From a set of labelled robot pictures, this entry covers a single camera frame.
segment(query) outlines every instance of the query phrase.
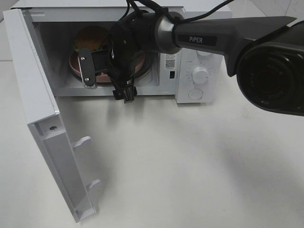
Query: open microwave door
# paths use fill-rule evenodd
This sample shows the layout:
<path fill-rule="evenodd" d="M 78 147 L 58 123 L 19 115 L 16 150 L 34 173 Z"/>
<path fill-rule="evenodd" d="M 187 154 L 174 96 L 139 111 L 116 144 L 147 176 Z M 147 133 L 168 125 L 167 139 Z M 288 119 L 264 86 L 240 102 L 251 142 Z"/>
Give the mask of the open microwave door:
<path fill-rule="evenodd" d="M 4 12 L 17 81 L 28 128 L 31 131 L 76 222 L 96 213 L 89 191 L 100 183 L 85 185 L 74 151 L 82 143 L 70 142 L 60 111 L 49 86 L 48 66 L 37 44 L 28 10 Z"/>

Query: white microwave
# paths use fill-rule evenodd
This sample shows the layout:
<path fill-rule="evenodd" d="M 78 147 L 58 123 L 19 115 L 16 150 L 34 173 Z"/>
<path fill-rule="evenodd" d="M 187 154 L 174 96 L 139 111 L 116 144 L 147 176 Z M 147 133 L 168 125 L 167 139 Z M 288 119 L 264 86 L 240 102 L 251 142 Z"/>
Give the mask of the white microwave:
<path fill-rule="evenodd" d="M 159 3 L 188 18 L 221 2 Z M 90 137 L 70 141 L 55 97 L 113 95 L 110 83 L 99 83 L 94 90 L 83 87 L 71 70 L 72 40 L 88 26 L 109 29 L 125 9 L 124 0 L 20 0 L 4 12 L 28 127 L 76 222 L 96 212 L 90 190 L 101 181 L 84 180 L 74 150 Z M 229 8 L 224 7 L 208 19 L 231 17 Z M 137 93 L 174 95 L 177 103 L 211 102 L 221 63 L 220 55 L 185 48 L 175 55 L 154 55 L 135 80 Z"/>

